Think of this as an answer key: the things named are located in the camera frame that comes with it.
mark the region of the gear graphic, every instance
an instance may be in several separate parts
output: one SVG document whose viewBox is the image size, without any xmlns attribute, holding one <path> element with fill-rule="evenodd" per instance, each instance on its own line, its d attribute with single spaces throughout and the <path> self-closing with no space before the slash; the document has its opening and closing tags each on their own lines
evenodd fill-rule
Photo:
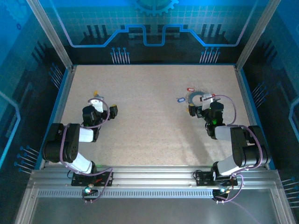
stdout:
<svg viewBox="0 0 299 224">
<path fill-rule="evenodd" d="M 2 0 L 1 2 L 4 6 L 6 6 L 6 10 L 17 22 L 20 22 L 26 17 L 26 0 Z"/>
<path fill-rule="evenodd" d="M 131 0 L 131 2 L 141 13 L 153 16 L 168 13 L 169 9 L 174 8 L 174 4 L 178 4 L 178 0 Z"/>
</svg>

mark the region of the enclosure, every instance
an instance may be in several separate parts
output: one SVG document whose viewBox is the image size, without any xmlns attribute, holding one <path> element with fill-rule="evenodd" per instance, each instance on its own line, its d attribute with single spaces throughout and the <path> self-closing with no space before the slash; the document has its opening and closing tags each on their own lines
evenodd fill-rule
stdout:
<svg viewBox="0 0 299 224">
<path fill-rule="evenodd" d="M 253 223 L 251 214 L 260 223 L 295 223 L 297 1 L 3 0 L 0 5 L 0 170 L 7 192 L 0 200 L 2 223 L 81 223 L 98 217 L 108 223 L 220 218 Z M 194 170 L 208 171 L 228 158 L 232 143 L 210 138 L 205 121 L 190 116 L 190 100 L 202 102 L 190 97 L 188 88 L 229 96 L 236 124 L 262 128 L 271 162 L 242 172 L 245 187 L 236 202 L 247 211 L 232 203 L 222 209 L 208 200 L 214 188 L 199 188 L 192 178 Z M 96 142 L 79 143 L 80 153 L 98 170 L 114 168 L 112 186 L 90 210 L 80 199 L 82 188 L 71 186 L 68 170 L 40 152 L 52 123 L 83 122 L 82 109 L 95 91 L 109 106 L 117 105 L 118 115 L 103 125 Z M 233 104 L 219 98 L 229 124 Z M 51 219 L 70 209 L 75 212 L 68 220 Z M 130 218 L 136 213 L 142 215 Z"/>
</svg>

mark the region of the metal profile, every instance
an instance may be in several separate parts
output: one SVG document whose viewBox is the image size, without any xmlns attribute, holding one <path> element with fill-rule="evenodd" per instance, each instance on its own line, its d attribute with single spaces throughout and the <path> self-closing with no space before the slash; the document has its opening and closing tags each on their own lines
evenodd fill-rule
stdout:
<svg viewBox="0 0 299 224">
<path fill-rule="evenodd" d="M 40 2 L 38 0 L 27 0 L 27 3 L 32 9 L 34 15 L 42 26 L 44 32 L 46 33 L 48 39 L 52 43 L 55 51 L 65 67 L 68 70 L 72 70 L 73 64 Z"/>
<path fill-rule="evenodd" d="M 26 189 L 15 224 L 27 224 L 30 222 L 32 214 L 34 213 L 37 193 L 38 189 Z"/>
<path fill-rule="evenodd" d="M 82 198 L 81 189 L 40 189 L 37 197 Z M 213 198 L 211 189 L 106 189 L 102 198 Z"/>
<path fill-rule="evenodd" d="M 248 57 L 250 56 L 253 48 L 255 47 L 256 43 L 258 42 L 260 36 L 266 29 L 270 19 L 272 18 L 277 6 L 279 5 L 281 0 L 269 0 L 266 8 L 264 9 L 260 19 L 258 20 L 256 27 L 252 31 L 248 42 L 246 43 L 240 57 L 236 63 L 237 71 L 240 71 L 241 68 L 244 66 L 245 62 L 247 61 Z"/>
<path fill-rule="evenodd" d="M 256 118 L 254 116 L 254 112 L 253 112 L 253 109 L 252 109 L 252 106 L 250 103 L 249 95 L 246 91 L 245 82 L 243 80 L 241 72 L 240 72 L 240 70 L 238 70 L 238 71 L 236 70 L 235 73 L 236 73 L 237 81 L 238 81 L 239 88 L 241 91 L 241 95 L 243 98 L 243 102 L 245 105 L 245 109 L 247 112 L 249 123 L 250 123 L 250 125 L 257 125 Z"/>
<path fill-rule="evenodd" d="M 219 189 L 217 186 L 197 187 L 194 170 L 208 171 L 208 167 L 114 167 L 114 181 L 109 189 Z M 32 171 L 28 188 L 82 189 L 71 186 L 68 170 L 63 166 L 50 166 Z M 244 189 L 270 189 L 279 179 L 275 170 L 255 169 L 243 172 Z"/>
<path fill-rule="evenodd" d="M 280 179 L 276 181 L 276 187 L 271 188 L 271 194 L 280 223 L 296 223 Z"/>
<path fill-rule="evenodd" d="M 69 95 L 69 92 L 70 92 L 70 89 L 71 89 L 71 84 L 73 82 L 75 72 L 76 72 L 76 66 L 74 66 L 72 70 L 68 70 L 68 73 L 66 75 L 65 84 L 62 87 L 63 90 L 62 90 L 62 94 L 61 94 L 61 97 L 60 97 L 60 100 L 59 100 L 57 110 L 52 112 L 52 114 L 54 115 L 53 123 L 60 123 L 60 121 L 61 121 L 61 118 L 62 118 L 62 115 L 63 115 L 63 112 L 64 112 L 64 108 L 65 108 L 65 105 L 66 105 L 66 100 L 68 98 L 68 95 Z M 44 168 L 45 162 L 46 161 L 44 159 L 42 159 L 41 164 L 39 165 L 38 168 L 39 169 Z"/>
</svg>

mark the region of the beige work surface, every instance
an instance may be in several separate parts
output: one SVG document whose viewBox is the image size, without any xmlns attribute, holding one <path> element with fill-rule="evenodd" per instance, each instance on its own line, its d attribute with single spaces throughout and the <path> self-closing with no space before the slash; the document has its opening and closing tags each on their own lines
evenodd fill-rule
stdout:
<svg viewBox="0 0 299 224">
<path fill-rule="evenodd" d="M 212 165 L 231 155 L 231 143 L 211 139 L 205 121 L 186 111 L 188 87 L 233 99 L 236 124 L 249 125 L 233 66 L 222 65 L 80 65 L 62 123 L 82 123 L 82 109 L 97 90 L 118 115 L 100 130 L 95 143 L 79 152 L 98 165 Z M 229 100 L 224 123 L 234 118 Z"/>
</svg>

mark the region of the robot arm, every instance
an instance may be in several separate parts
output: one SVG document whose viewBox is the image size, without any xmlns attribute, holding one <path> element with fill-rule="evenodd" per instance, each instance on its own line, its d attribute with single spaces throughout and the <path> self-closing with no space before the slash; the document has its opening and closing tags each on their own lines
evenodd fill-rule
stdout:
<svg viewBox="0 0 299 224">
<path fill-rule="evenodd" d="M 247 129 L 240 126 L 226 126 L 223 123 L 224 105 L 215 100 L 215 95 L 205 94 L 201 98 L 202 106 L 189 105 L 189 114 L 203 118 L 208 136 L 215 140 L 228 140 L 232 143 L 232 155 L 213 164 L 214 180 L 222 176 L 230 176 L 242 168 L 250 168 L 258 164 L 260 153 L 256 142 Z M 270 162 L 270 153 L 266 140 L 259 126 L 248 127 L 257 137 L 263 153 L 261 165 Z"/>
<path fill-rule="evenodd" d="M 44 160 L 54 163 L 60 162 L 60 147 L 63 133 L 67 128 L 63 142 L 63 162 L 71 169 L 83 174 L 94 174 L 97 172 L 94 162 L 87 160 L 78 152 L 78 145 L 79 142 L 96 142 L 101 129 L 100 124 L 107 119 L 107 116 L 109 116 L 107 120 L 114 119 L 117 116 L 118 109 L 116 105 L 113 105 L 109 108 L 110 113 L 108 113 L 103 110 L 102 98 L 96 97 L 98 98 L 89 100 L 89 106 L 83 108 L 82 125 L 69 124 L 68 127 L 57 123 L 51 125 L 42 147 Z"/>
</svg>

